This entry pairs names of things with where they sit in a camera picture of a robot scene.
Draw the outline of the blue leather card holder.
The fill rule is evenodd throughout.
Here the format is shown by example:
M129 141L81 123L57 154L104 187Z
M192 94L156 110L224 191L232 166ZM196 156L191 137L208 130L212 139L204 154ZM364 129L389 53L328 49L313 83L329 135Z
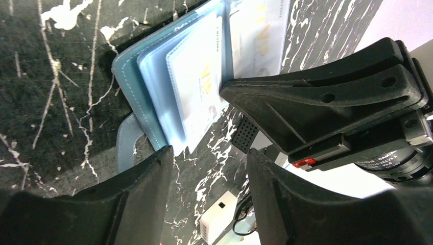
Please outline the blue leather card holder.
M119 172L142 135L193 152L228 105L225 82L279 74L289 14L289 1L207 1L119 54L112 73L133 111L117 134Z

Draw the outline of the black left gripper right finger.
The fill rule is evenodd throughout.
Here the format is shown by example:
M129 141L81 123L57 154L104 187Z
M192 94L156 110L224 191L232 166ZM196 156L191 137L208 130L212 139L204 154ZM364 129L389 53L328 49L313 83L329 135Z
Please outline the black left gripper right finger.
M276 165L256 149L247 172L261 244L432 244L432 189L342 195Z

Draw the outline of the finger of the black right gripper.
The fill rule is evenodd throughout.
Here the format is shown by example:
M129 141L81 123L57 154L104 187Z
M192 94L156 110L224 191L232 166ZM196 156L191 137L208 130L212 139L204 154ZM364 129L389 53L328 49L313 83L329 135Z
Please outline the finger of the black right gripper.
M378 74L404 63L406 46L401 40L382 38L347 57L310 69L276 76L233 79L223 88L240 84L259 84L280 81L307 82L311 85L335 85Z

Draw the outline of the silver VIP card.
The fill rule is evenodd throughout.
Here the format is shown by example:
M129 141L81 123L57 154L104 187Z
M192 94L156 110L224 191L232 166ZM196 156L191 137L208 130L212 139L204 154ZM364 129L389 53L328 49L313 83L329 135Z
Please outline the silver VIP card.
M192 153L224 106L222 82L222 17L211 13L167 55L186 145Z
M289 0L232 1L230 36L234 78L280 73Z

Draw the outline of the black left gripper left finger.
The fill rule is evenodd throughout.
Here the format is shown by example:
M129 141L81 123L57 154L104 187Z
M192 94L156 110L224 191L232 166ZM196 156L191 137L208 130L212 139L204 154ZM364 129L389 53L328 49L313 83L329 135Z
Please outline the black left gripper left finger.
M173 148L69 196L1 190L1 244L160 244Z

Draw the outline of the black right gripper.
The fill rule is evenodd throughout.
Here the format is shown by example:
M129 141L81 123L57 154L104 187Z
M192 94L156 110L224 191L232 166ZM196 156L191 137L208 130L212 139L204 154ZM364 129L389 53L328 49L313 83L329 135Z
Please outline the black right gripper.
M350 163L389 184L432 183L432 89L407 48L404 63L335 85L280 81L223 88L290 163Z

